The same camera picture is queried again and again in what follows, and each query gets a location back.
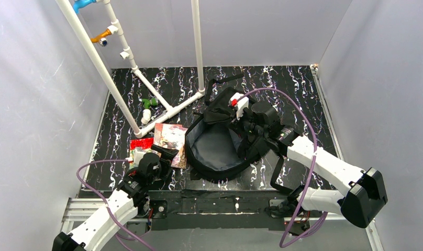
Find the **pink comic book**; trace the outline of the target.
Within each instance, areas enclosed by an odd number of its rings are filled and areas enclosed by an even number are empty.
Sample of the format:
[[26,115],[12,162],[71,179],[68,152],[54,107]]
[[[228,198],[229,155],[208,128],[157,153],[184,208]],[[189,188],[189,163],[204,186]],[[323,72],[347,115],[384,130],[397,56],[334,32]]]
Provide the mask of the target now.
[[166,149],[180,150],[184,145],[186,131],[187,128],[180,124],[156,123],[153,144]]

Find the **black student backpack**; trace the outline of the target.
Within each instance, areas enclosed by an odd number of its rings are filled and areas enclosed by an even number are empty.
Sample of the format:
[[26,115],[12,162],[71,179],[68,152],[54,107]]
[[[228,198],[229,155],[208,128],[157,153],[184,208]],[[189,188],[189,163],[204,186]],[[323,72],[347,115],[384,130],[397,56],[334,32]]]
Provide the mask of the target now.
[[292,125],[281,122],[281,131],[273,138],[236,134],[229,129],[235,111],[229,106],[230,98],[241,93],[233,87],[225,88],[211,100],[211,91],[205,96],[206,109],[185,133],[185,154],[187,162],[203,178],[210,181],[231,180],[259,161],[269,150],[279,156],[270,185],[281,193],[289,194],[291,189],[276,183],[287,156],[288,147],[301,136]]

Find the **brown illustrated book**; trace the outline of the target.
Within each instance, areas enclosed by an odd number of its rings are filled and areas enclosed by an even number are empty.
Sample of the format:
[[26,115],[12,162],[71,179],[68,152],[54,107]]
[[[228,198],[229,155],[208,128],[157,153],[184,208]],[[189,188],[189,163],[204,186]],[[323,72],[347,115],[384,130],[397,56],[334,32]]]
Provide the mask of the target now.
[[173,158],[171,163],[171,167],[178,168],[178,169],[185,169],[187,165],[186,154],[185,154],[185,147],[181,146],[178,149],[178,153]]

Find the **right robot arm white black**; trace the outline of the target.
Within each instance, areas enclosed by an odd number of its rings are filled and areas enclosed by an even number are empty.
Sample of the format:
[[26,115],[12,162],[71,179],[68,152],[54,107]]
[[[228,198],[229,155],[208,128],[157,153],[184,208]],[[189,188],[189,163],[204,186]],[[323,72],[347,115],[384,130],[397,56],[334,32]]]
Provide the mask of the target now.
[[[326,211],[342,215],[353,225],[366,228],[388,202],[382,174],[348,164],[316,146],[308,137],[291,126],[281,124],[277,111],[265,101],[249,103],[249,98],[235,93],[229,99],[231,126],[247,136],[259,136],[279,159],[272,175],[271,186],[286,193],[287,199],[269,206],[272,214],[287,212]],[[276,183],[284,158],[297,161],[329,181],[335,190],[305,189],[293,191]]]

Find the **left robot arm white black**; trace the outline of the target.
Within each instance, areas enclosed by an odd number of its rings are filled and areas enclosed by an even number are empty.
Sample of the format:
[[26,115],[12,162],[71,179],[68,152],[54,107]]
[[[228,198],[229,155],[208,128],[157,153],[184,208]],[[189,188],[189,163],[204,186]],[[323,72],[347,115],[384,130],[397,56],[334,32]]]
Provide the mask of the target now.
[[164,186],[178,152],[177,149],[152,145],[150,152],[136,153],[124,159],[130,164],[130,169],[109,198],[86,185],[102,199],[103,205],[77,228],[59,233],[53,241],[52,250],[101,250],[119,230],[124,230],[149,248],[148,243],[126,228],[126,223],[138,215],[151,218],[153,209],[150,208],[148,192]]

